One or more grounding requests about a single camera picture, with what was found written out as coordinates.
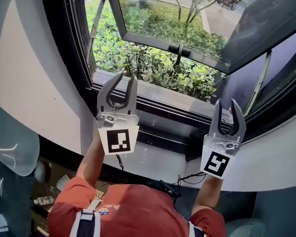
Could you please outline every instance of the person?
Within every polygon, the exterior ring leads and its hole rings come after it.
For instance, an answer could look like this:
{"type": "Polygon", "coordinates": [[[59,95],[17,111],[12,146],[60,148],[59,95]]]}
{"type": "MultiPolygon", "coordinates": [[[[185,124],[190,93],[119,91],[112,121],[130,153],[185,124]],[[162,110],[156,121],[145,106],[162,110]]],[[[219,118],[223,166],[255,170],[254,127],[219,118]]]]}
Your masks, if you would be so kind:
{"type": "MultiPolygon", "coordinates": [[[[69,180],[48,214],[51,237],[68,237],[76,217],[95,197],[95,184],[104,159],[97,134],[85,154],[76,176],[69,180]]],[[[190,222],[204,236],[225,236],[224,219],[214,211],[222,180],[207,175],[191,209],[190,222]]],[[[100,236],[188,237],[190,223],[174,208],[169,195],[145,185],[111,185],[96,207],[100,214],[100,236]]]]}

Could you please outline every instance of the shrub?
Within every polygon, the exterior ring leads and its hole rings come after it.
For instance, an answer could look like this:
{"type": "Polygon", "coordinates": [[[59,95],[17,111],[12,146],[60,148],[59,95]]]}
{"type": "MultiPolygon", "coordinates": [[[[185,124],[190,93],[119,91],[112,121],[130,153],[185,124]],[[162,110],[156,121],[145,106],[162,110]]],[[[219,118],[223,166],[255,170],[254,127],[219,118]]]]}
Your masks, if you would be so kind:
{"type": "MultiPolygon", "coordinates": [[[[89,29],[92,27],[96,12],[96,1],[87,4],[87,21],[89,29]]],[[[136,6],[129,8],[129,17],[135,18],[136,24],[129,24],[134,29],[143,29],[143,25],[150,17],[148,11],[139,13],[136,6]]],[[[174,35],[181,35],[181,28],[174,35]]],[[[215,92],[214,75],[216,70],[206,65],[182,58],[179,65],[176,64],[177,56],[153,47],[123,41],[108,3],[105,4],[98,30],[93,44],[93,52],[96,66],[110,72],[124,70],[126,76],[135,74],[138,79],[168,88],[204,101],[209,102],[215,92]]]]}

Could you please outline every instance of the red t-shirt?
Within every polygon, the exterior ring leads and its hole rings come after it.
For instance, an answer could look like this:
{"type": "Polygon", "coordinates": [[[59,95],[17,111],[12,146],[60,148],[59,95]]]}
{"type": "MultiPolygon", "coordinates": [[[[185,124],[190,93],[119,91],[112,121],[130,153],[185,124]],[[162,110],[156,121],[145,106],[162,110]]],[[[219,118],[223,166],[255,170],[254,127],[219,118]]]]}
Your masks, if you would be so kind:
{"type": "MultiPolygon", "coordinates": [[[[86,209],[95,189],[74,177],[57,197],[48,214],[51,237],[68,237],[77,212],[86,209]]],[[[145,185],[111,185],[96,210],[101,215],[101,237],[188,237],[189,225],[178,214],[170,196],[145,185]]],[[[190,221],[209,237],[225,236],[222,215],[202,209],[190,221]]]]}

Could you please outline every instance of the white marker card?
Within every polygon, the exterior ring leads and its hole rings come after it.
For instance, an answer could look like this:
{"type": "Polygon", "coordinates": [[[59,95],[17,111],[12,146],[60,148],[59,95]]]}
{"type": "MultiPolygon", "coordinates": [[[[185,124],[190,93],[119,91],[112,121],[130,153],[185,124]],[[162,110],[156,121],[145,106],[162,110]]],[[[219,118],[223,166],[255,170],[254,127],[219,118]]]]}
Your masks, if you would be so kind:
{"type": "Polygon", "coordinates": [[[235,160],[235,156],[215,152],[211,147],[204,145],[200,170],[219,179],[224,179],[235,160]]]}
{"type": "Polygon", "coordinates": [[[99,128],[104,153],[121,155],[134,152],[139,126],[99,128]]]}

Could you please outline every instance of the open window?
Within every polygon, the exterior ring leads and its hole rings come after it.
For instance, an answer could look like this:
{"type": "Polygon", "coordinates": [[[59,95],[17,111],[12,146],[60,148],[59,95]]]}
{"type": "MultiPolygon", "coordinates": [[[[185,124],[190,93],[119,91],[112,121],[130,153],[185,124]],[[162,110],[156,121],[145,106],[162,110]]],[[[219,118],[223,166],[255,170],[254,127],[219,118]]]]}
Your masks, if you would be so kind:
{"type": "Polygon", "coordinates": [[[296,0],[43,2],[62,58],[94,115],[108,79],[124,71],[113,92],[118,102],[130,76],[138,77],[142,142],[186,154],[208,132],[218,98],[223,128],[232,124],[231,97],[242,108],[245,139],[296,113],[296,0]]]}

